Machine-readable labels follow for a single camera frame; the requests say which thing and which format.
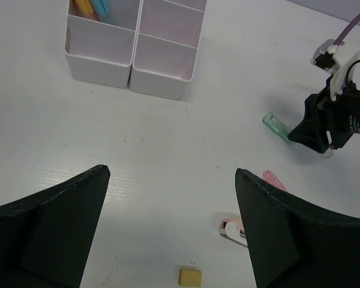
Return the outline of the pink orange highlighter pen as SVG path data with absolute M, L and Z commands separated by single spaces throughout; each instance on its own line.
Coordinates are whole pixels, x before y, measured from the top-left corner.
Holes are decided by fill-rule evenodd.
M 90 0 L 74 0 L 73 2 L 82 17 L 89 20 L 99 21 Z

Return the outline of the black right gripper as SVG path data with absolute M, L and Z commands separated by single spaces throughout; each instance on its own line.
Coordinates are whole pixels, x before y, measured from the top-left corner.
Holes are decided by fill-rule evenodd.
M 292 142 L 317 152 L 340 149 L 354 134 L 360 134 L 360 90 L 352 82 L 332 101 L 329 85 L 311 94 L 304 103 L 302 121 L 288 134 Z

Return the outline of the blue highlighter pen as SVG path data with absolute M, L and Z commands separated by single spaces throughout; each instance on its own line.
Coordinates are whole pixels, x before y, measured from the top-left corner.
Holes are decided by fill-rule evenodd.
M 91 0 L 91 4 L 101 22 L 109 25 L 114 24 L 109 0 Z

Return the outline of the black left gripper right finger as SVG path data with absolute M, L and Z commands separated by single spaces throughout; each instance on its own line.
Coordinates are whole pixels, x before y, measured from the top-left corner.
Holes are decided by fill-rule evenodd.
M 360 218 L 245 169 L 235 173 L 235 190 L 257 287 L 360 287 Z

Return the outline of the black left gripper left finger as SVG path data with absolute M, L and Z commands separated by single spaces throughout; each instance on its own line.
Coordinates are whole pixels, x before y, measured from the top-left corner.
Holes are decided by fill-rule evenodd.
M 110 179 L 106 165 L 0 206 L 0 287 L 79 287 Z

